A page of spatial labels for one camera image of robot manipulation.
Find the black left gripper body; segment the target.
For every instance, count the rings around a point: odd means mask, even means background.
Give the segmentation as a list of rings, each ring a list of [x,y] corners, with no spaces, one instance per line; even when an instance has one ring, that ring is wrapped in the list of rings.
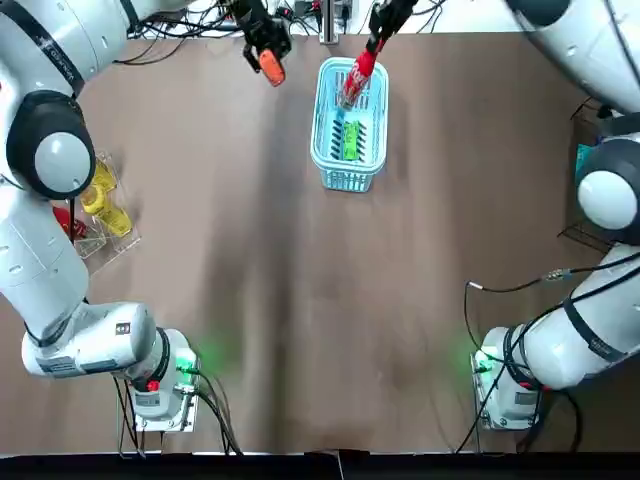
[[[257,53],[271,50],[281,43],[290,43],[287,27],[281,19],[272,16],[262,1],[238,0],[233,2],[233,16],[245,40]]]

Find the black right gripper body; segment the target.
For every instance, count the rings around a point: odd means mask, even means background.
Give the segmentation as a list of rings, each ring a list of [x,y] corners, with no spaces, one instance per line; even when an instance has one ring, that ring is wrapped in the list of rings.
[[[371,29],[399,29],[413,13],[416,0],[374,1],[370,15]]]

